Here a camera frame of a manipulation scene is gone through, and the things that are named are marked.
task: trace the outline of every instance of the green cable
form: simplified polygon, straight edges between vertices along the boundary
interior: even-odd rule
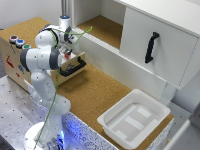
[[[92,26],[89,27],[89,28],[87,28],[83,33],[80,33],[80,34],[68,33],[68,32],[64,32],[64,31],[61,31],[61,30],[57,30],[57,31],[60,31],[60,32],[63,32],[63,33],[66,33],[66,34],[71,34],[71,35],[80,35],[80,37],[78,38],[78,40],[76,40],[76,43],[74,44],[74,46],[75,46],[75,45],[78,43],[79,39],[80,39],[85,33],[88,33],[88,32],[90,32],[91,30],[92,30]],[[53,34],[52,31],[50,31],[50,32],[51,32],[51,34],[52,34],[52,36],[53,36],[53,38],[54,38],[54,40],[55,40],[55,42],[56,42],[56,47],[57,47],[58,45],[57,45],[56,37],[55,37],[55,35]],[[43,125],[42,130],[41,130],[41,132],[40,132],[40,134],[39,134],[39,137],[38,137],[38,139],[37,139],[37,142],[36,142],[36,144],[35,144],[34,149],[36,148],[36,146],[37,146],[37,144],[38,144],[38,142],[39,142],[39,140],[40,140],[40,137],[41,137],[41,135],[42,135],[42,132],[43,132],[43,130],[44,130],[44,127],[45,127],[45,125],[46,125],[46,123],[47,123],[47,120],[48,120],[48,118],[49,118],[50,112],[51,112],[51,110],[52,110],[52,108],[53,108],[53,104],[54,104],[54,102],[55,102],[56,94],[57,94],[57,90],[58,90],[59,78],[60,78],[60,68],[58,69],[58,81],[57,81],[57,85],[56,85],[56,92],[55,92],[55,95],[54,95],[54,99],[53,99],[53,102],[52,102],[52,104],[51,104],[51,107],[50,107],[50,110],[49,110],[49,112],[48,112],[47,118],[46,118],[46,120],[45,120],[45,122],[44,122],[44,125]]]
[[[48,120],[48,118],[49,118],[50,112],[51,112],[51,110],[52,110],[52,108],[53,108],[53,104],[54,104],[54,102],[55,102],[55,100],[56,100],[56,94],[57,94],[57,90],[58,90],[59,78],[60,78],[60,68],[58,69],[58,81],[57,81],[57,85],[56,85],[56,92],[55,92],[55,95],[54,95],[54,99],[53,99],[53,102],[52,102],[52,104],[51,104],[51,107],[50,107],[50,110],[49,110],[49,112],[48,112],[47,118],[46,118],[46,120],[45,120],[45,122],[44,122],[44,125],[43,125],[42,130],[41,130],[41,132],[40,132],[40,134],[39,134],[39,137],[38,137],[38,139],[37,139],[37,142],[36,142],[36,144],[35,144],[34,149],[36,148],[36,146],[37,146],[37,144],[38,144],[38,142],[39,142],[40,136],[41,136],[41,134],[42,134],[42,132],[43,132],[43,129],[44,129],[44,127],[45,127],[45,125],[46,125],[46,123],[47,123],[47,120]]]

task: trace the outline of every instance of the blue lid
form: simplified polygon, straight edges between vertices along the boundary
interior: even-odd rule
[[[24,43],[24,40],[17,40],[17,43]]]

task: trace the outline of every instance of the black handle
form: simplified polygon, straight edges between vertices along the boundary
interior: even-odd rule
[[[60,67],[60,74],[64,77],[67,77],[67,76],[73,74],[74,72],[76,72],[77,70],[83,68],[86,65],[86,62],[84,60],[82,60],[80,56],[78,57],[78,62],[80,64],[70,70],[63,71],[62,68]]]
[[[153,60],[153,57],[151,57],[151,53],[153,50],[153,45],[154,45],[154,40],[156,38],[158,38],[160,35],[156,32],[153,32],[153,36],[151,37],[150,41],[149,41],[149,45],[147,48],[147,53],[146,53],[146,57],[145,57],[145,63],[148,64],[149,62],[151,62]]]

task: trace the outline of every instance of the cork surface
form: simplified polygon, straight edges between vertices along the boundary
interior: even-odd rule
[[[15,34],[24,39],[27,44],[35,47],[35,36],[46,24],[48,22],[36,17],[0,31],[0,37],[9,41],[9,37]],[[97,118],[129,92],[131,92],[131,89],[90,64],[86,65],[84,71],[61,84],[58,88],[58,94],[71,101],[71,112],[120,150],[123,150],[123,148],[104,133],[102,126],[97,122]],[[173,116],[169,115],[137,150],[146,149],[172,119]]]
[[[103,16],[98,16],[83,24],[78,25],[78,28],[86,30],[90,26],[93,26],[90,34],[120,49],[123,29],[122,25],[115,23]]]

